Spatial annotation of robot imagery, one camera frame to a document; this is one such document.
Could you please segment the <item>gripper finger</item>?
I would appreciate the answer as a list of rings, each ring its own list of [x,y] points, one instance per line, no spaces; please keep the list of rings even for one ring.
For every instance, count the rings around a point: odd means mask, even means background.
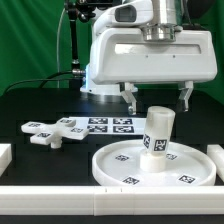
[[[187,112],[189,110],[189,99],[193,92],[194,84],[192,81],[185,81],[178,84],[180,95],[177,101],[177,111]]]
[[[125,102],[128,104],[128,112],[130,115],[136,114],[136,99],[133,95],[134,85],[128,82],[120,83],[120,93],[124,98]]]

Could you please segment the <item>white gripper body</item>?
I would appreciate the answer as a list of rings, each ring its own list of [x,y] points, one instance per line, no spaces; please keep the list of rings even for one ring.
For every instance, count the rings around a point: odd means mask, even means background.
[[[89,77],[96,84],[204,82],[216,74],[208,31],[184,30],[173,42],[148,42],[138,28],[110,28],[91,47]]]

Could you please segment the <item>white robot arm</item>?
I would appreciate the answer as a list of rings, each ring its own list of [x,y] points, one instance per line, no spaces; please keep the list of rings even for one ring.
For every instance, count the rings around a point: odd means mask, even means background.
[[[188,15],[188,0],[122,0],[105,10],[92,27],[85,90],[123,97],[134,115],[137,84],[176,83],[186,111],[193,85],[217,74],[211,33],[184,29]]]

